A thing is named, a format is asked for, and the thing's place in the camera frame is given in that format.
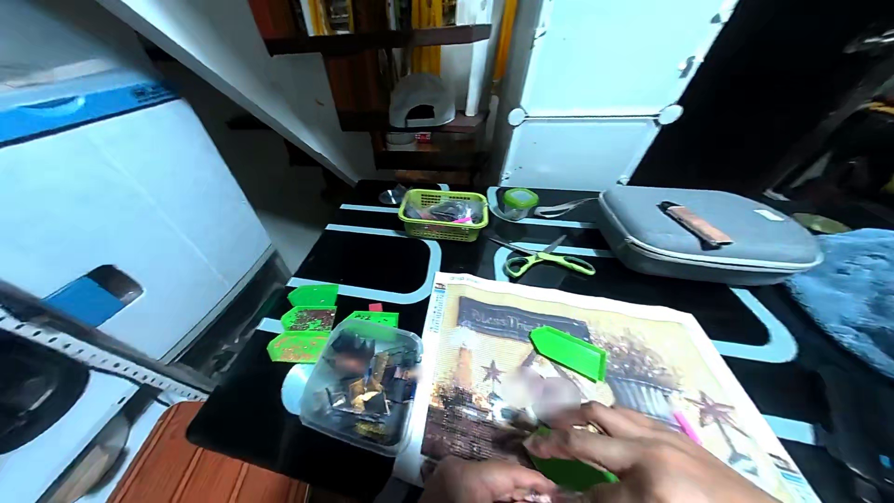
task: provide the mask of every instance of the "scissors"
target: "scissors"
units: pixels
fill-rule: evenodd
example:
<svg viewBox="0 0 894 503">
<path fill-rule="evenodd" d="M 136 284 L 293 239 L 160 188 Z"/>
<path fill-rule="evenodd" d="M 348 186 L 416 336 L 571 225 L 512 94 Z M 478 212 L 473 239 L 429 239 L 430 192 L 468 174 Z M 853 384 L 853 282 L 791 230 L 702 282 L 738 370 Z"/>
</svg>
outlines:
<svg viewBox="0 0 894 503">
<path fill-rule="evenodd" d="M 531 269 L 531 266 L 538 262 L 543 262 L 544 260 L 555 262 L 561 266 L 565 266 L 568 269 L 576 270 L 581 274 L 586 274 L 588 276 L 592 276 L 595 274 L 596 269 L 593 269 L 593 266 L 584 262 L 581 259 L 576 257 L 569 257 L 566 255 L 553 255 L 552 251 L 555 250 L 559 244 L 564 241 L 565 236 L 560 237 L 559 239 L 550 243 L 543 251 L 533 251 L 527 250 L 520 246 L 516 246 L 514 244 L 506 243 L 505 241 L 501 241 L 495 237 L 487 236 L 491 241 L 495 243 L 502 244 L 507 248 L 511 248 L 516 252 L 522 252 L 529 255 L 528 257 L 515 257 L 509 260 L 506 260 L 506 263 L 503 264 L 503 271 L 506 272 L 506 275 L 509 277 L 519 277 L 525 274 L 525 271 Z"/>
</svg>

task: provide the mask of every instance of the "clear plastic container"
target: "clear plastic container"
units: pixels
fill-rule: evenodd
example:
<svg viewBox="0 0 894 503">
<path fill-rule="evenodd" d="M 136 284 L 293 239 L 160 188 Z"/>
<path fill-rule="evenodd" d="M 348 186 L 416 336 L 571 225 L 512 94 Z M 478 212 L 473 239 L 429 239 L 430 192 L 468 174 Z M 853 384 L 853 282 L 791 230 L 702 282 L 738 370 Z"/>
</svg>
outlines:
<svg viewBox="0 0 894 503">
<path fill-rule="evenodd" d="M 503 216 L 508 220 L 519 221 L 527 217 L 540 198 L 537 194 L 520 187 L 509 189 L 503 193 Z"/>
<path fill-rule="evenodd" d="M 412 332 L 361 320 L 339 323 L 304 388 L 301 423 L 397 456 L 409 443 L 421 355 L 422 340 Z"/>
</svg>

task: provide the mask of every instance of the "star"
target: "star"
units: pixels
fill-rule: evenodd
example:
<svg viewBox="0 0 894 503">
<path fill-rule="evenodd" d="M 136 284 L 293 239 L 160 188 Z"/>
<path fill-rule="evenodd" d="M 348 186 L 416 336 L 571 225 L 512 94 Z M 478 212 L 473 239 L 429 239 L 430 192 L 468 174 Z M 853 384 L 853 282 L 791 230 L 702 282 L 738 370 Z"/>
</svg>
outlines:
<svg viewBox="0 0 894 503">
<path fill-rule="evenodd" d="M 495 381 L 499 382 L 500 384 L 502 384 L 502 381 L 500 380 L 500 374 L 502 374 L 503 372 L 501 370 L 497 369 L 496 361 L 491 360 L 490 367 L 485 367 L 484 365 L 482 365 L 481 368 L 485 369 L 485 371 L 486 371 L 485 378 L 481 379 L 482 381 L 495 380 Z"/>
<path fill-rule="evenodd" d="M 738 431 L 746 437 L 748 436 L 748 434 L 742 431 L 733 420 L 732 413 L 736 409 L 732 405 L 715 402 L 712 398 L 707 396 L 704 391 L 699 391 L 698 400 L 687 398 L 687 401 L 698 407 L 698 425 L 702 428 L 712 422 L 717 422 L 718 424 L 730 426 L 733 430 Z"/>
</svg>

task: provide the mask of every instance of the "small green-lidded jar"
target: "small green-lidded jar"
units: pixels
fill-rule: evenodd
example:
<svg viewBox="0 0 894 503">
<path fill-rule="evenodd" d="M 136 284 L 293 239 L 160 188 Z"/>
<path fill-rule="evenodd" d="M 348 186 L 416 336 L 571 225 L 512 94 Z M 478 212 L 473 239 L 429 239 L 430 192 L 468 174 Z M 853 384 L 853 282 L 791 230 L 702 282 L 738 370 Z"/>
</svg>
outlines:
<svg viewBox="0 0 894 503">
<path fill-rule="evenodd" d="M 537 194 L 528 189 L 522 189 L 521 187 L 509 189 L 503 193 L 503 206 L 506 208 L 503 211 L 503 215 L 507 219 L 517 222 L 527 217 L 527 214 L 537 205 L 538 201 L 540 201 L 540 198 L 537 197 Z"/>
</svg>

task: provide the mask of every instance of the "diamond painting canvas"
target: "diamond painting canvas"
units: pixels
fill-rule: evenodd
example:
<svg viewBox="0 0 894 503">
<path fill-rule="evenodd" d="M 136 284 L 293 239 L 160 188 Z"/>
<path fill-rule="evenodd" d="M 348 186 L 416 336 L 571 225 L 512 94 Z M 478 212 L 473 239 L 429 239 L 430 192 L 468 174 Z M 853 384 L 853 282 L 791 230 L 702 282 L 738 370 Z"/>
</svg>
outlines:
<svg viewBox="0 0 894 503">
<path fill-rule="evenodd" d="M 604 349 L 593 382 L 537 354 L 551 326 Z M 438 273 L 411 425 L 395 473 L 419 483 L 437 460 L 527 464 L 537 416 L 595 400 L 637 410 L 702 445 L 781 501 L 818 501 L 695 318 L 657 306 Z"/>
</svg>

